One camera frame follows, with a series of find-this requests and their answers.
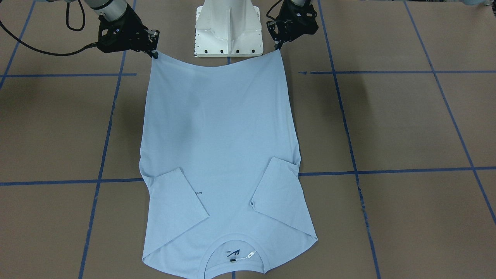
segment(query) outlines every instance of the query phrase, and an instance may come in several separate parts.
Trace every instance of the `black logo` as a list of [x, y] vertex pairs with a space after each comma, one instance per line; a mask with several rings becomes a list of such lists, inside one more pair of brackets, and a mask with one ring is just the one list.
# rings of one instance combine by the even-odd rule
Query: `black logo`
[[239, 249], [238, 249], [238, 250], [234, 251], [233, 253], [229, 254], [226, 258], [230, 257], [231, 255], [235, 255], [235, 256], [237, 256], [237, 255], [239, 255], [239, 254], [240, 254], [240, 251], [239, 251]]

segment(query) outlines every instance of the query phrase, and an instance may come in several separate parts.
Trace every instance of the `cable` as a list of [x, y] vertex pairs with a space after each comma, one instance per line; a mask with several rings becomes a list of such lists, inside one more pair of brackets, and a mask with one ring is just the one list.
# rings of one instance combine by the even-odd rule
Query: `cable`
[[83, 8], [83, 4], [81, 4], [81, 0], [77, 0], [77, 2], [79, 3], [79, 7], [81, 8], [81, 13], [83, 15], [83, 24], [81, 25], [81, 28], [76, 29], [76, 28], [72, 28], [69, 25], [69, 9], [70, 9], [70, 4], [69, 3], [67, 3], [67, 5], [65, 6], [65, 25], [70, 30], [79, 32], [79, 31], [83, 30], [84, 29], [84, 26], [86, 25], [86, 15], [84, 14], [84, 8]]
[[267, 12], [267, 14], [266, 14], [266, 16], [267, 16], [268, 18], [270, 18], [270, 19], [272, 19], [272, 20], [276, 21], [276, 19], [275, 19], [275, 18], [273, 18], [272, 16], [270, 16], [269, 14], [270, 14], [270, 12], [271, 12], [271, 11], [272, 11], [272, 10], [273, 10], [276, 6], [277, 6], [277, 4], [279, 4], [280, 2], [282, 2], [282, 0], [278, 0], [278, 1], [276, 2], [276, 4], [274, 4], [272, 7], [270, 7], [269, 11], [268, 11], [268, 12]]
[[31, 49], [31, 50], [34, 50], [36, 52], [39, 52], [39, 53], [43, 53], [43, 54], [48, 54], [48, 55], [53, 55], [53, 56], [71, 56], [71, 55], [74, 55], [74, 54], [78, 54], [86, 49], [89, 49], [89, 48], [94, 48], [96, 47], [96, 43], [91, 43], [89, 45], [86, 45], [84, 47], [82, 47], [80, 50], [76, 50], [74, 52], [70, 52], [70, 53], [53, 53], [53, 52], [48, 52], [48, 51], [43, 51], [43, 50], [39, 50], [37, 48], [34, 48], [26, 43], [24, 43], [23, 41], [21, 41], [21, 39], [17, 38], [14, 34], [12, 34], [6, 27], [5, 25], [2, 23], [2, 21], [0, 20], [0, 27], [5, 31], [7, 32], [7, 34], [9, 34], [12, 38], [14, 38], [17, 42], [19, 42], [20, 44], [22, 44], [23, 46]]

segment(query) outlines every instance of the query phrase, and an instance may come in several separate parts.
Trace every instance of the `white plastic stand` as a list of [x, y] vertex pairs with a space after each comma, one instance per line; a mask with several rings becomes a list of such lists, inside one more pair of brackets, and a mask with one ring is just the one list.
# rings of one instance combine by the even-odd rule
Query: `white plastic stand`
[[195, 56], [247, 57], [262, 53], [260, 9], [251, 0], [205, 0], [196, 9]]

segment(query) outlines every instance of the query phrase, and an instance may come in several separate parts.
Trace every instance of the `black plastic part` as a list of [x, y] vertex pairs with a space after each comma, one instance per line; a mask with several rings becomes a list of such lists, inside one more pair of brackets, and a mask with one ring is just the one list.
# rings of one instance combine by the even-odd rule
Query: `black plastic part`
[[291, 0], [284, 0], [276, 20], [267, 22], [272, 39], [279, 42], [276, 49], [280, 49], [282, 43], [292, 42], [303, 34], [313, 35], [317, 32], [317, 12], [309, 2], [302, 7]]
[[160, 31], [149, 31], [143, 25], [136, 12], [127, 5], [124, 14], [117, 20], [109, 22], [103, 15], [98, 18], [97, 48], [104, 53], [134, 50], [143, 51], [150, 57], [158, 58], [157, 49]]

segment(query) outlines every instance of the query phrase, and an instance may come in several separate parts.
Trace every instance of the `light blue fabric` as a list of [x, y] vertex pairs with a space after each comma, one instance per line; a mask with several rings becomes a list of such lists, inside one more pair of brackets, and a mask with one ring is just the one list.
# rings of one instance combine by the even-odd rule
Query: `light blue fabric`
[[143, 262], [191, 279], [265, 273], [317, 237], [279, 51], [221, 67], [152, 60], [141, 174]]

